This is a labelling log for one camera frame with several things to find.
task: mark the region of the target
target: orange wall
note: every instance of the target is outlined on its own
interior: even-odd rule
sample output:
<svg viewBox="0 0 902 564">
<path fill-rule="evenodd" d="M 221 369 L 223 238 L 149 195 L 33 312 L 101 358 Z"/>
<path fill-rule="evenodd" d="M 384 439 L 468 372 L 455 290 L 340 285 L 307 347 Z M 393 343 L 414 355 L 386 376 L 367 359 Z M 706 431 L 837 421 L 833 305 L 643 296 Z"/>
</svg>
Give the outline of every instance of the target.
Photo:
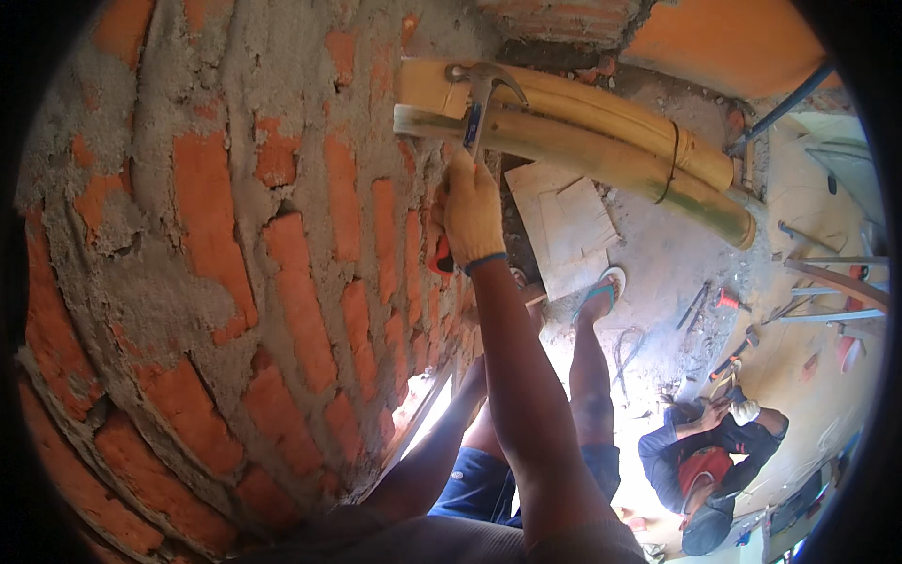
<svg viewBox="0 0 902 564">
<path fill-rule="evenodd" d="M 624 62 L 747 99 L 791 92 L 824 48 L 789 0 L 657 3 Z M 840 84 L 836 73 L 823 87 Z"/>
</svg>

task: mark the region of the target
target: black pipe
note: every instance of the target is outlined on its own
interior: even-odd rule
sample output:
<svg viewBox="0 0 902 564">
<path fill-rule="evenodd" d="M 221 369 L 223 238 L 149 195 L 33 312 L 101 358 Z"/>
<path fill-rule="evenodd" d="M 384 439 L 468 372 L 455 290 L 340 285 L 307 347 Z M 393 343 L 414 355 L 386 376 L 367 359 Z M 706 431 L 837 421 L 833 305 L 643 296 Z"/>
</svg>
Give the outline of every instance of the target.
<svg viewBox="0 0 902 564">
<path fill-rule="evenodd" d="M 734 141 L 729 147 L 727 147 L 726 153 L 732 156 L 736 156 L 737 152 L 750 140 L 757 137 L 762 131 L 771 126 L 774 122 L 776 122 L 782 115 L 792 109 L 793 106 L 802 101 L 802 98 L 811 94 L 811 92 L 817 88 L 819 84 L 824 82 L 824 79 L 827 78 L 833 72 L 833 64 L 829 60 L 825 60 L 821 63 L 821 66 L 815 70 L 811 74 L 810 77 L 805 79 L 805 82 L 800 84 L 792 94 L 787 96 L 785 100 L 780 102 L 779 106 L 775 107 L 770 111 L 769 114 L 762 117 L 759 122 L 752 126 L 751 129 L 744 132 L 739 136 L 739 139 Z"/>
</svg>

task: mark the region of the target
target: work glove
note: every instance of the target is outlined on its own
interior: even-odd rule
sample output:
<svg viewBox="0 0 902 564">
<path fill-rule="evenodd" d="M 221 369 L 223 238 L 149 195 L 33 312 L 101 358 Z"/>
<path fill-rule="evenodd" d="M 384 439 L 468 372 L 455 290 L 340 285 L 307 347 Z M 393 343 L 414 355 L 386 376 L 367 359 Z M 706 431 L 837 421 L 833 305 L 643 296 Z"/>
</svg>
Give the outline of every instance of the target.
<svg viewBox="0 0 902 564">
<path fill-rule="evenodd" d="M 478 264 L 507 259 L 502 234 L 502 200 L 485 164 L 473 165 L 462 147 L 451 155 L 445 202 L 445 233 L 455 263 L 467 276 Z"/>
</svg>

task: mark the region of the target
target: white glove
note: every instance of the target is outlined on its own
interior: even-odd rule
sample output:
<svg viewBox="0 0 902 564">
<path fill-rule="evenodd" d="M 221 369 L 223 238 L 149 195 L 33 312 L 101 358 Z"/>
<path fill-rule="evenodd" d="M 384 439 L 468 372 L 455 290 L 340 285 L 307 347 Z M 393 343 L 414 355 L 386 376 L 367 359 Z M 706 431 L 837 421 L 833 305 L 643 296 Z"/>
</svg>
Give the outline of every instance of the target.
<svg viewBox="0 0 902 564">
<path fill-rule="evenodd" d="M 755 400 L 747 400 L 742 403 L 733 402 L 730 404 L 730 413 L 736 420 L 736 424 L 740 427 L 755 421 L 761 413 L 761 407 Z"/>
<path fill-rule="evenodd" d="M 462 147 L 448 165 L 450 190 L 445 204 L 445 232 L 455 262 L 469 267 L 477 261 L 507 258 L 502 234 L 502 200 L 485 164 L 473 165 Z"/>
</svg>

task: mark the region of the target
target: red shirt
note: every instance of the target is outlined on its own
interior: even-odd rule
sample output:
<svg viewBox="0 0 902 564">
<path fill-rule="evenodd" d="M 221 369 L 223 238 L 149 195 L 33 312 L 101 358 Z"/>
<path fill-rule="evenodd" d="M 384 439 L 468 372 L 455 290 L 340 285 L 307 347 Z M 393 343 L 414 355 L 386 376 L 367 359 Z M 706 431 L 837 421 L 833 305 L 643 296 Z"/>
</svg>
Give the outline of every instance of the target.
<svg viewBox="0 0 902 564">
<path fill-rule="evenodd" d="M 705 447 L 698 449 L 679 467 L 679 484 L 683 488 L 683 497 L 688 495 L 693 480 L 702 472 L 710 472 L 714 481 L 720 484 L 723 476 L 731 467 L 732 459 L 723 448 Z"/>
</svg>

